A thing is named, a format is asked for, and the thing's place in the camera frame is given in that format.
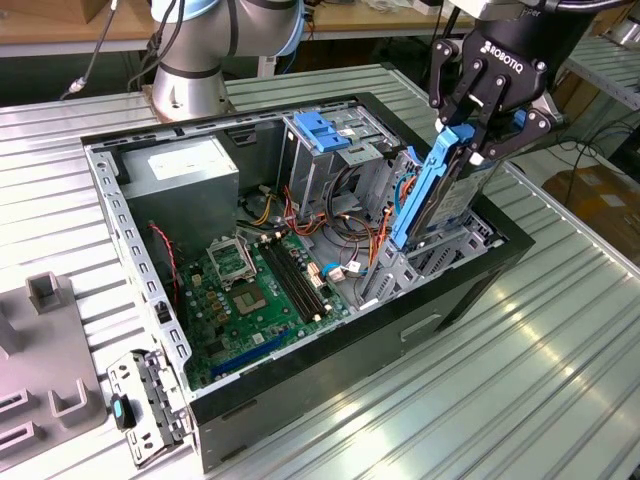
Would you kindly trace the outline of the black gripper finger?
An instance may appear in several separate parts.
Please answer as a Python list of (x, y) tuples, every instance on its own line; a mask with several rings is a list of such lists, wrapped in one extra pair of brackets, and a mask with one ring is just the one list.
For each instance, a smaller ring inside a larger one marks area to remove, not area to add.
[(438, 40), (432, 48), (429, 102), (448, 127), (463, 123), (474, 110), (469, 94), (483, 73), (482, 57), (465, 57), (462, 40)]
[(467, 147), (470, 165), (501, 160), (568, 123), (568, 117), (547, 91), (531, 102), (507, 109), (504, 100), (511, 90), (516, 88), (511, 86), (509, 76), (498, 75), (492, 80)]

